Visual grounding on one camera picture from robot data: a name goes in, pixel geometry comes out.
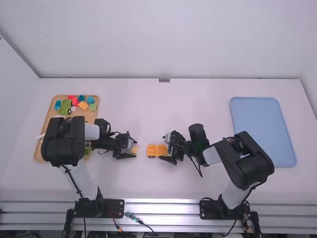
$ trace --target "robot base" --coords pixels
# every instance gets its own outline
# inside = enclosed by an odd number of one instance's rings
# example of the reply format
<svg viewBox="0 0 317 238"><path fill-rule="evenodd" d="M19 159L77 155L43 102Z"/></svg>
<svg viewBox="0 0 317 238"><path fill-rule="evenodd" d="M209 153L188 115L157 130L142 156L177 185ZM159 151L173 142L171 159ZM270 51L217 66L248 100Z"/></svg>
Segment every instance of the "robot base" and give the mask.
<svg viewBox="0 0 317 238"><path fill-rule="evenodd" d="M240 220L250 210L249 203L244 202L229 210L219 200L202 200L199 202L199 213L202 220Z"/></svg>
<svg viewBox="0 0 317 238"><path fill-rule="evenodd" d="M124 216L124 200L122 199L104 199L103 211L97 216L91 215L87 210L81 209L79 204L75 204L74 217L82 218L122 218Z"/></svg>

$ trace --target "blue block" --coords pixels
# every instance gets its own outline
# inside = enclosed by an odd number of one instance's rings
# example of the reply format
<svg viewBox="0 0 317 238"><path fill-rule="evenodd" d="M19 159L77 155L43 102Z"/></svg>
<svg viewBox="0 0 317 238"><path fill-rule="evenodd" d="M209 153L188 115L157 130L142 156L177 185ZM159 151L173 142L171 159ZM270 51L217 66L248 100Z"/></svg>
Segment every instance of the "blue block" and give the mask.
<svg viewBox="0 0 317 238"><path fill-rule="evenodd" d="M79 97L78 97L78 100L79 100L80 102L84 102L85 99L86 99L86 97L83 96L83 95L79 95Z"/></svg>
<svg viewBox="0 0 317 238"><path fill-rule="evenodd" d="M57 100L57 101L56 101L55 107L56 107L56 106L61 107L61 100Z"/></svg>
<svg viewBox="0 0 317 238"><path fill-rule="evenodd" d="M95 103L95 99L94 99L92 96L89 96L89 97L87 98L87 103L88 103L88 104L94 104L94 103Z"/></svg>

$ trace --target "light blue tray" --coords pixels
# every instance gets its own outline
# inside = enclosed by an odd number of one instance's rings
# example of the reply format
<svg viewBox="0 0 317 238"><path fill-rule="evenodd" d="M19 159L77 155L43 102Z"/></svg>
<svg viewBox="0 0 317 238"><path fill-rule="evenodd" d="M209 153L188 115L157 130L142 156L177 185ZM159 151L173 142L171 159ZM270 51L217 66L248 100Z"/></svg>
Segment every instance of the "light blue tray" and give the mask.
<svg viewBox="0 0 317 238"><path fill-rule="evenodd" d="M276 167L293 167L296 156L281 107L274 98L232 98L235 134L247 131Z"/></svg>

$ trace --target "metal frame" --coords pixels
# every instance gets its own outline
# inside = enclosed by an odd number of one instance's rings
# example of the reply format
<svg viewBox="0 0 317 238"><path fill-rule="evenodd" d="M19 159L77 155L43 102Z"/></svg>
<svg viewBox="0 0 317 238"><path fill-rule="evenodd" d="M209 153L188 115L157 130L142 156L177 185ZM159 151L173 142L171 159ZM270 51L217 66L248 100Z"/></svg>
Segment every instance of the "metal frame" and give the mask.
<svg viewBox="0 0 317 238"><path fill-rule="evenodd" d="M227 232L232 220L201 220L199 201L186 199L125 199L125 211L137 215L155 232ZM0 201L1 230L62 230L69 201ZM317 234L317 204L251 203L259 213L263 233ZM148 228L124 217L116 219L124 231L145 232ZM112 219L86 218L87 230L116 231ZM83 219L74 218L72 230L83 230ZM242 233L237 222L233 233Z"/></svg>

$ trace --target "yellow toy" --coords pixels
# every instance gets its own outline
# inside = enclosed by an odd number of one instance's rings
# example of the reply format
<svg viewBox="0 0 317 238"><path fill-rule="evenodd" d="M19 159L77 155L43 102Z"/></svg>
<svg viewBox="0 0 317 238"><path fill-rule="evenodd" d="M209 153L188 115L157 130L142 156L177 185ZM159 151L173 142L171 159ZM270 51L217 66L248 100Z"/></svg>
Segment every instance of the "yellow toy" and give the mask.
<svg viewBox="0 0 317 238"><path fill-rule="evenodd" d="M155 158L160 156L167 156L167 147L163 144L161 145L148 145L147 146L147 156L149 158Z"/></svg>
<svg viewBox="0 0 317 238"><path fill-rule="evenodd" d="M84 111L89 108L89 105L88 105L87 103L85 103L85 102L80 102L80 103L78 104L78 106L79 106L82 110L84 110Z"/></svg>

